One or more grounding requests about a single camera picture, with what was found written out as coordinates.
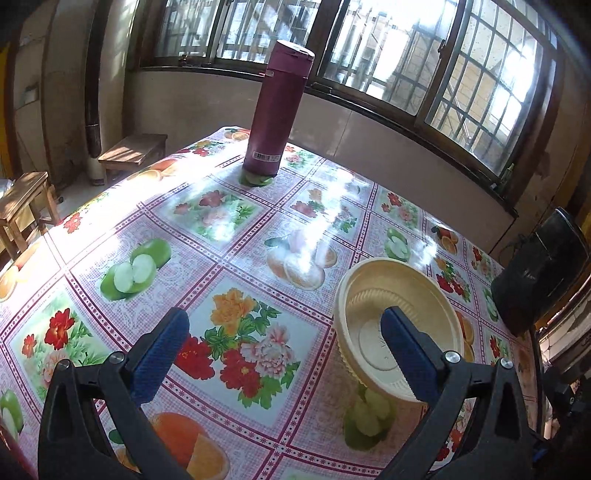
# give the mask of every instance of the window frame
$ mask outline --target window frame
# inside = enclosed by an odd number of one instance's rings
[[[195,72],[245,75],[249,79],[262,81],[266,64],[216,57],[223,27],[234,1],[219,0],[204,57],[156,57],[156,45],[164,21],[167,0],[140,0],[132,30],[128,69],[173,67]],[[532,151],[539,153],[545,149],[549,138],[548,131],[551,131],[551,126],[556,120],[557,104],[560,102],[563,84],[561,77],[564,53],[556,36],[550,32],[547,22],[544,22],[546,33],[543,33],[511,1],[491,0],[521,24],[540,46],[536,53],[534,82],[523,103],[528,103],[528,109],[522,109],[518,118],[518,122],[522,123],[521,130],[516,138],[508,140],[508,144],[512,143],[511,153],[500,175],[496,175],[472,153],[427,123],[430,112],[432,114],[439,105],[438,92],[449,84],[462,45],[458,38],[463,39],[466,33],[473,1],[457,0],[456,14],[449,35],[439,49],[437,67],[417,114],[412,115],[384,100],[322,76],[350,4],[350,0],[322,0],[305,45],[316,55],[306,92],[337,103],[353,104],[358,107],[358,111],[366,112],[367,116],[383,118],[385,123],[393,124],[392,127],[397,131],[414,140],[423,140],[423,143],[431,146],[431,150],[435,150],[445,160],[452,159],[460,171],[470,173],[469,177],[472,180],[477,179],[483,188],[494,191],[510,206],[515,206],[537,166]],[[512,172],[504,175],[509,167]]]

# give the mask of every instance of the barcode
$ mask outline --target barcode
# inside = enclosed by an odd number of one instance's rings
[[[264,153],[252,152],[252,158],[255,160],[276,162],[281,160],[281,155],[265,155]]]

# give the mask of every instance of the plastic bowl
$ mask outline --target plastic bowl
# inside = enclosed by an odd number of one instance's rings
[[[389,258],[364,260],[341,279],[333,311],[339,349],[349,371],[367,387],[419,402],[380,332],[382,313],[396,305],[441,351],[464,355],[462,327],[443,292],[423,273]]]

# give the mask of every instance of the screw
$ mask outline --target screw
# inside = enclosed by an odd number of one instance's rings
[[[513,368],[513,362],[511,360],[509,360],[508,358],[503,357],[503,358],[501,358],[501,367],[509,370],[510,368]]]
[[[457,352],[454,352],[453,350],[450,350],[449,352],[445,352],[445,360],[447,360],[451,364],[456,364],[461,359],[462,359],[462,357],[460,356],[460,354]]]
[[[123,352],[113,352],[109,355],[109,362],[112,364],[120,364],[125,359]]]
[[[70,361],[67,358],[64,358],[63,360],[60,360],[57,363],[57,369],[58,370],[65,370],[67,368],[70,368]]]

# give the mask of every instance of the floral tablecloth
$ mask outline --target floral tablecloth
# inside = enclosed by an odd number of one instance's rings
[[[56,363],[127,351],[178,306],[191,337],[143,409],[195,478],[375,477],[423,408],[392,405],[393,423],[371,448],[343,433],[364,389],[340,358],[333,298],[344,273],[369,257],[408,262],[439,284],[467,359],[514,360],[533,426],[531,339],[512,337],[492,302],[500,266],[408,200],[295,145],[271,184],[244,186],[248,135],[220,129],[114,185],[31,247],[0,303],[0,407],[31,462]],[[435,467],[453,456],[472,405]],[[133,468],[108,410],[97,407]]]

